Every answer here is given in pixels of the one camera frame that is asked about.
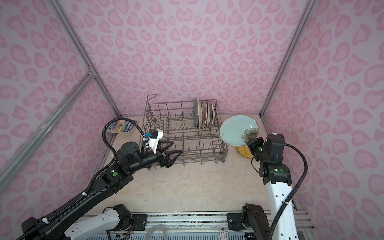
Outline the green bamboo woven tray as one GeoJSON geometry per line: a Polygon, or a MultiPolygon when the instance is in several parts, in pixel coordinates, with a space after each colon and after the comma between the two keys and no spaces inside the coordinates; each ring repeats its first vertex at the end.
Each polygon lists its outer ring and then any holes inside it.
{"type": "Polygon", "coordinates": [[[250,160],[253,158],[253,155],[250,152],[249,147],[247,145],[238,146],[238,147],[235,147],[235,149],[240,156],[250,160]]]}

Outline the pale green plate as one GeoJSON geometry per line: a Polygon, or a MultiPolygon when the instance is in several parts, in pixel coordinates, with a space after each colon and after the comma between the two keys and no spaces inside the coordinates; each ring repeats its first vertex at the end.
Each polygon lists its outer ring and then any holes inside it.
{"type": "Polygon", "coordinates": [[[220,126],[220,137],[228,145],[244,146],[251,137],[257,138],[259,126],[253,118],[236,115],[224,120],[220,126]]]}

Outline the cat and stars plate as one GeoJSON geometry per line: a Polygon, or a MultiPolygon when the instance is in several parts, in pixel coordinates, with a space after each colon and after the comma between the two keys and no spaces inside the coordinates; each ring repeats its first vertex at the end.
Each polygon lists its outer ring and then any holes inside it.
{"type": "Polygon", "coordinates": [[[198,129],[200,129],[202,127],[202,105],[201,105],[201,101],[199,99],[197,99],[197,113],[198,113],[198,129]]]}

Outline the cream floral plate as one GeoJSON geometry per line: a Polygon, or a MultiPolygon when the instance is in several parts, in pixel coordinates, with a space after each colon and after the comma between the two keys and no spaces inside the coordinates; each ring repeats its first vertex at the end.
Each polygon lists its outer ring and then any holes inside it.
{"type": "Polygon", "coordinates": [[[211,100],[208,100],[208,128],[210,129],[212,125],[214,124],[214,114],[215,114],[215,109],[213,102],[211,100]]]}

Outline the white plate orange sunburst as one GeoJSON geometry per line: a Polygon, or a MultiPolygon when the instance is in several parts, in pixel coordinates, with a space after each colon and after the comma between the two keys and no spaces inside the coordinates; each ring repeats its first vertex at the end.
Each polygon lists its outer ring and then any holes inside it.
{"type": "Polygon", "coordinates": [[[202,129],[206,129],[208,125],[208,102],[202,102],[202,129]]]}

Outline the grey-blue plate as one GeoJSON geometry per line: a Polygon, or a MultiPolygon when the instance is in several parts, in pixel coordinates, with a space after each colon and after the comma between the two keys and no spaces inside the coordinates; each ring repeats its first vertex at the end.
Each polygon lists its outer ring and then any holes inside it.
{"type": "Polygon", "coordinates": [[[194,120],[194,129],[199,128],[199,111],[198,111],[198,99],[194,99],[194,107],[193,107],[193,120],[194,120]]]}

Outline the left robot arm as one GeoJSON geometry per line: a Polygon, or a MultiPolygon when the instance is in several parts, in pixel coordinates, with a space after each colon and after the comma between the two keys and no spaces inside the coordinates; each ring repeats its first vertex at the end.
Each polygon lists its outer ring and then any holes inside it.
{"type": "Polygon", "coordinates": [[[29,218],[22,223],[20,240],[84,240],[102,231],[121,228],[132,230],[130,212],[123,205],[117,205],[108,212],[93,219],[79,222],[79,219],[103,200],[119,192],[134,178],[134,173],[148,169],[154,164],[170,168],[181,150],[170,150],[174,143],[160,141],[154,151],[141,151],[135,142],[127,142],[117,151],[117,156],[90,180],[88,186],[73,199],[36,219],[29,218]]]}

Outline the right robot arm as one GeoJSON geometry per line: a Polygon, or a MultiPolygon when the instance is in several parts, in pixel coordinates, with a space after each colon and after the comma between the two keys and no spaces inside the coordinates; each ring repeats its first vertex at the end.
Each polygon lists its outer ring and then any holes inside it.
{"type": "Polygon", "coordinates": [[[282,134],[248,140],[247,146],[259,162],[259,175],[271,201],[272,223],[259,205],[245,204],[242,225],[254,232],[257,240],[298,240],[292,199],[297,188],[292,187],[291,171],[283,163],[284,148],[288,147],[282,134]]]}

